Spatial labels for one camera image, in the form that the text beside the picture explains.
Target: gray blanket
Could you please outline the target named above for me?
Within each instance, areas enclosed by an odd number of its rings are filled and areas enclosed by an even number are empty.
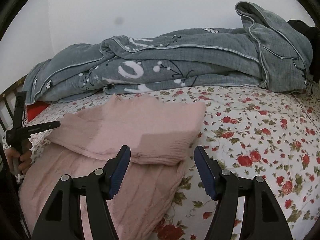
[[[99,89],[144,93],[185,86],[260,86],[303,89],[312,61],[309,40],[278,15],[239,2],[243,28],[196,28],[158,37],[116,36],[75,44],[36,65],[23,89],[26,104],[73,101]]]

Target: pink knit fabric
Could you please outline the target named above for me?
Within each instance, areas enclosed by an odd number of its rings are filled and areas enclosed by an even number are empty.
[[[20,189],[30,231],[63,174],[86,176],[128,145],[131,163],[108,207],[120,240],[147,239],[172,202],[204,113],[205,104],[200,102],[162,103],[149,96],[125,100],[113,95],[103,106],[66,114]],[[85,239],[92,239],[84,197],[81,214]]]

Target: human hand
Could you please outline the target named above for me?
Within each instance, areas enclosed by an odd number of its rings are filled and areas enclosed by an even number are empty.
[[[28,139],[25,139],[22,141],[22,150],[23,150],[22,155],[20,155],[20,153],[13,147],[4,151],[11,172],[14,172],[13,158],[19,158],[21,163],[19,164],[18,169],[19,171],[22,171],[22,174],[26,174],[27,170],[31,166],[31,161],[32,161],[31,160],[32,152],[30,151],[31,148],[32,148],[32,143]]]

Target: metal screw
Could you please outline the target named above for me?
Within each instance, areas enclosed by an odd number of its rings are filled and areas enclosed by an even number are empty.
[[[256,177],[256,181],[257,181],[257,182],[263,182],[264,179],[263,179],[263,177],[261,177],[261,176],[257,176],[257,177]]]
[[[61,177],[61,180],[62,181],[66,181],[66,180],[68,180],[69,179],[69,175],[63,175],[62,177]]]
[[[102,173],[103,173],[103,169],[96,169],[94,171],[94,174],[96,174],[96,175],[101,175]]]
[[[225,176],[229,176],[229,175],[231,174],[231,171],[229,171],[229,170],[227,170],[227,169],[223,169],[223,170],[221,171],[221,173],[222,173],[223,175],[225,175]]]

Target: bed sheet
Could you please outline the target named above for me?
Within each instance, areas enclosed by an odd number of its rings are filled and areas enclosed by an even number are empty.
[[[260,88],[191,87],[154,91],[164,102],[204,101],[204,123],[193,148],[202,145],[220,166],[240,177],[263,176],[274,192],[293,238],[301,240],[320,215],[320,149],[318,86],[311,83],[303,94],[283,95]],[[136,95],[123,95],[132,98]],[[28,125],[54,121],[65,113],[104,104],[109,95],[49,106]],[[50,142],[46,131],[32,136],[33,161]],[[239,199],[232,239],[239,239],[244,199]],[[193,158],[171,208],[150,240],[204,239],[216,203],[205,194]]]

